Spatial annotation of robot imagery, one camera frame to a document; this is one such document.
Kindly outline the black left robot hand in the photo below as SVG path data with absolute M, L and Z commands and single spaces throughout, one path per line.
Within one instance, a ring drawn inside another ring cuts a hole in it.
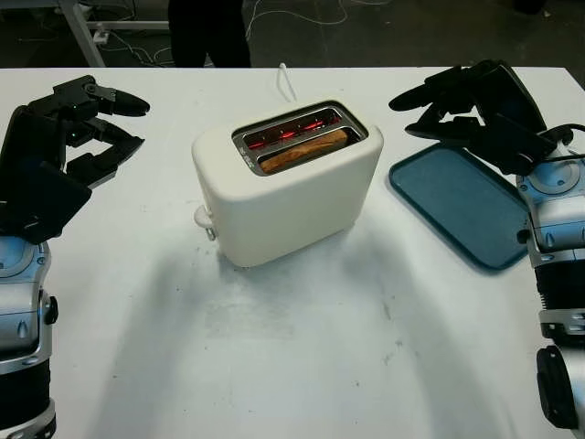
M 143 117 L 150 104 L 86 75 L 53 87 L 49 96 L 15 109 L 1 152 L 9 176 L 42 163 L 93 189 L 115 176 L 144 140 L 99 117 Z

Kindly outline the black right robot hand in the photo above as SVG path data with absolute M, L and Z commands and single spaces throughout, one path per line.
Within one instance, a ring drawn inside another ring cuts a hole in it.
M 407 133 L 429 139 L 468 141 L 498 119 L 531 133 L 546 129 L 543 116 L 524 83 L 502 60 L 485 59 L 471 67 L 454 66 L 434 74 L 393 98 L 396 112 L 424 108 Z

